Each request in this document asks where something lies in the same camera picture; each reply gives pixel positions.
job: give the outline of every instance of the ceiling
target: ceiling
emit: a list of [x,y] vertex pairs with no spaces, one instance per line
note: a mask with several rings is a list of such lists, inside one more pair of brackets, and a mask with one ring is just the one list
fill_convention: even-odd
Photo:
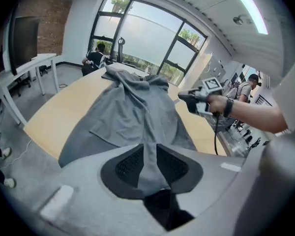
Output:
[[[179,1],[186,8],[196,9],[199,20],[219,38],[233,60],[252,66],[277,81],[295,61],[295,25],[280,0],[253,0],[264,18],[268,35],[257,32],[240,0]],[[243,15],[241,26],[233,22],[239,15]]]

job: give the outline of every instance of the desk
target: desk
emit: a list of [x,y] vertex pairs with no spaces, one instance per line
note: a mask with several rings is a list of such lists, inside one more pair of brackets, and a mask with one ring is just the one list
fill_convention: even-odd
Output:
[[54,62],[54,57],[56,54],[38,54],[36,57],[32,58],[30,62],[27,62],[20,67],[18,67],[17,75],[13,75],[11,71],[2,71],[0,73],[0,99],[7,108],[8,112],[12,115],[14,120],[17,122],[17,124],[20,124],[20,122],[25,126],[27,124],[27,121],[24,119],[23,115],[15,105],[9,90],[8,86],[13,83],[16,79],[20,78],[22,75],[26,74],[27,72],[31,71],[35,68],[36,70],[36,78],[39,83],[39,87],[41,90],[41,93],[45,94],[45,89],[41,81],[40,73],[39,73],[39,65],[42,62],[50,60],[51,62],[51,68],[53,72],[53,79],[55,83],[56,93],[59,92],[59,84],[58,84],[58,78],[57,78],[57,72],[56,72],[56,64]]
[[[134,69],[122,64],[118,66],[129,72]],[[75,125],[87,113],[101,92],[113,83],[101,78],[105,72],[105,68],[98,69],[64,88],[47,101],[24,127],[28,136],[55,159],[59,158]],[[179,90],[178,87],[169,84],[169,97],[177,100]],[[176,104],[176,110],[197,150],[215,154],[214,132],[208,122],[200,116],[189,113],[182,101]],[[217,149],[220,155],[226,155],[218,140]]]

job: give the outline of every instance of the light wood tabletop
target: light wood tabletop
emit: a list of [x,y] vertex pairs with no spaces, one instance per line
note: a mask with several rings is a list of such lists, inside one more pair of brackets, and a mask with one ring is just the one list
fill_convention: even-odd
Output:
[[[43,150],[58,159],[75,125],[102,91],[113,83],[101,78],[105,72],[105,68],[92,72],[54,95],[34,114],[24,127],[24,131]],[[177,100],[179,91],[178,87],[170,84],[168,95],[173,101]],[[183,101],[176,103],[176,110],[197,150],[215,154],[214,131],[208,122],[189,113]],[[218,139],[216,143],[218,153],[226,155]]]

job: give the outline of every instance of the window frame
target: window frame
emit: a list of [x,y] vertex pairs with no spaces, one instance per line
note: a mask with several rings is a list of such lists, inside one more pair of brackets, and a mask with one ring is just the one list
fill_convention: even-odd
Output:
[[[102,11],[102,9],[104,8],[104,6],[105,6],[105,4],[107,2],[107,0],[103,0],[102,3],[101,3],[100,8],[99,8],[99,10],[98,10],[98,12],[96,14],[96,17],[95,17],[95,20],[94,20],[94,23],[93,23],[93,27],[92,27],[92,31],[90,33],[89,43],[88,43],[88,52],[91,51],[93,39],[105,40],[105,41],[109,41],[109,42],[112,43],[112,49],[111,49],[111,52],[110,52],[110,56],[111,56],[112,59],[114,58],[114,47],[115,47],[115,44],[116,44],[116,41],[117,41],[117,36],[119,34],[119,31],[120,31],[121,25],[123,23],[123,20],[124,20],[126,14],[129,11],[129,8],[131,7],[131,5],[132,5],[132,3],[134,1],[141,2],[141,3],[147,4],[147,5],[153,6],[155,8],[161,9],[161,10],[163,10],[163,11],[177,17],[178,19],[180,19],[182,21],[181,25],[180,25],[174,39],[172,40],[172,43],[169,46],[169,49],[168,49],[166,55],[164,56],[163,61],[160,64],[156,74],[158,75],[160,73],[164,63],[167,63],[167,64],[175,67],[176,69],[182,71],[184,73],[184,76],[185,76],[186,73],[188,72],[188,70],[190,69],[191,65],[193,64],[194,60],[196,59],[197,55],[199,54],[200,50],[202,49],[204,43],[206,42],[207,36],[204,35],[195,26],[193,26],[190,22],[188,22],[185,18],[182,18],[181,16],[179,16],[179,15],[177,15],[177,14],[175,14],[175,13],[173,13],[173,12],[171,12],[171,11],[165,9],[165,8],[162,8],[162,7],[160,7],[160,6],[156,5],[156,4],[153,4],[153,3],[147,2],[147,1],[143,1],[143,0],[129,0],[129,3],[128,3],[128,5],[127,5],[127,7],[126,7],[126,9],[125,9],[125,11],[123,13]],[[97,25],[97,22],[98,22],[100,16],[111,16],[111,17],[119,17],[120,18],[119,23],[118,23],[117,28],[116,28],[116,31],[115,31],[115,34],[114,34],[114,38],[107,38],[107,37],[104,37],[104,36],[96,36],[96,35],[94,35],[94,31],[95,31],[95,28],[96,28],[96,25]],[[197,49],[195,46],[190,44],[187,40],[185,40],[184,38],[179,36],[179,33],[182,30],[185,23],[188,24],[191,28],[193,28],[196,32],[198,32],[204,38],[204,41],[202,42],[199,49]],[[179,41],[180,43],[182,43],[183,45],[185,45],[186,47],[188,47],[189,49],[194,51],[194,55],[193,55],[192,59],[190,60],[190,62],[188,64],[188,66],[186,67],[186,69],[183,69],[177,63],[173,63],[172,61],[168,60],[168,57],[169,57],[169,55],[170,55],[176,41]]]

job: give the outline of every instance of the handheld device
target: handheld device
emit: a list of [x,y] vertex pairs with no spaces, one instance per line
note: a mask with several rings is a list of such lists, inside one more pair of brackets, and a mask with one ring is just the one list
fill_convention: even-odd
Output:
[[210,94],[222,95],[223,87],[217,78],[211,77],[202,80],[202,86],[178,94],[179,99],[186,102],[188,111],[200,116],[211,116],[210,105],[207,103],[207,97]]

